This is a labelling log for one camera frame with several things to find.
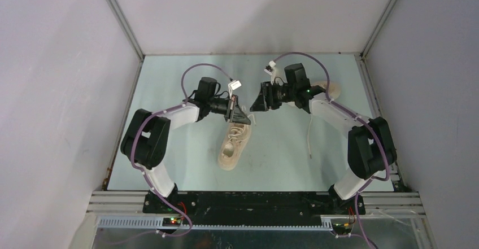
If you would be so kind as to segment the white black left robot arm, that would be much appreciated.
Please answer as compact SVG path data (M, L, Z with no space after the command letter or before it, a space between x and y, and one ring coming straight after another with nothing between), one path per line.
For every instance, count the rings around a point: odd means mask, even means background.
M141 171L150 190L159 194L156 205L165 213L172 213L178 207L178 197L172 194L176 185L162 162L170 131L201 121L209 113L223 116L228 123L251 125L238 97L223 98L219 89L216 79L202 77L191 97L179 105L156 113L137 110L121 142L121 153L127 156L133 168Z

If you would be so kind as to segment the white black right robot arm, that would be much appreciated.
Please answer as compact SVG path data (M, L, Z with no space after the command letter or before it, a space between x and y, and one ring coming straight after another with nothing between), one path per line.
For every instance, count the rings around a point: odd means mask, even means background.
M348 170L332 186L328 205L332 212L343 214L351 207L351 199L362 191L376 173L386 170L396 158L387 122L378 117L366 120L349 108L335 102L329 94L330 83L312 85L303 64L284 69L286 82L278 83L278 68L269 62L265 71L270 80L260 84L251 112L276 110L283 104L294 104L312 116L318 116L336 128L346 139Z

